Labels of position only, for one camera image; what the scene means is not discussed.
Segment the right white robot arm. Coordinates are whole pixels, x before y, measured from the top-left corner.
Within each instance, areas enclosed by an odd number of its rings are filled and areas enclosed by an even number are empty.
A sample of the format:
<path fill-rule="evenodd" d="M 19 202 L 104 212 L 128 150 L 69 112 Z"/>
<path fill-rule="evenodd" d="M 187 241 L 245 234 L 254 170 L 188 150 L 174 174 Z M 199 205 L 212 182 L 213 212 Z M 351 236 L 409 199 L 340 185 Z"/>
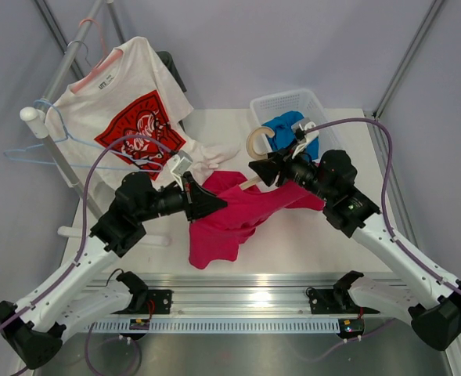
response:
<path fill-rule="evenodd" d="M 267 186 L 296 183 L 322 199 L 328 223 L 371 251 L 407 287 L 390 287 L 351 271 L 333 285 L 339 309 L 362 307 L 400 320 L 437 351 L 461 334 L 461 280 L 391 228 L 378 205 L 355 187 L 357 170 L 345 151 L 328 150 L 319 163 L 274 152 L 249 166 Z"/>

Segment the pink magenta t shirt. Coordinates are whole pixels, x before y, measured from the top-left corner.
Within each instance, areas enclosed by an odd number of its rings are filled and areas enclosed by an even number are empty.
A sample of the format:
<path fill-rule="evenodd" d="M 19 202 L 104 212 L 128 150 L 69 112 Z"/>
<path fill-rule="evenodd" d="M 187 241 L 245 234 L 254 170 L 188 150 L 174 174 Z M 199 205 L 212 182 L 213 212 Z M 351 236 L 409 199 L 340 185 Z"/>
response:
<path fill-rule="evenodd" d="M 189 263 L 205 269 L 211 262 L 237 260 L 241 244 L 252 237 L 262 223 L 282 209 L 323 210 L 322 199 L 296 183 L 262 192 L 255 185 L 243 190 L 247 178 L 240 172 L 216 171 L 203 188 L 227 202 L 227 206 L 189 225 Z"/>

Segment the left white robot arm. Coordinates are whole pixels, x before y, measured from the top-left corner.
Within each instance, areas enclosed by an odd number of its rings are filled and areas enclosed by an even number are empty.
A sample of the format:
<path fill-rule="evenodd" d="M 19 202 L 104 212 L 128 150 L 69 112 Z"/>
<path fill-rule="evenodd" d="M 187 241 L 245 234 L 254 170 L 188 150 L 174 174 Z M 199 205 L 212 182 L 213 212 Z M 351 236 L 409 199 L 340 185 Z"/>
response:
<path fill-rule="evenodd" d="M 146 173 L 122 180 L 108 211 L 81 241 L 74 259 L 59 267 L 33 293 L 15 303 L 0 302 L 0 332 L 29 370 L 47 364 L 63 344 L 111 313 L 139 313 L 150 307 L 149 288 L 123 272 L 103 289 L 77 300 L 84 287 L 125 256 L 145 235 L 144 222 L 183 212 L 193 222 L 227 205 L 205 190 L 190 172 L 180 184 L 155 190 Z"/>

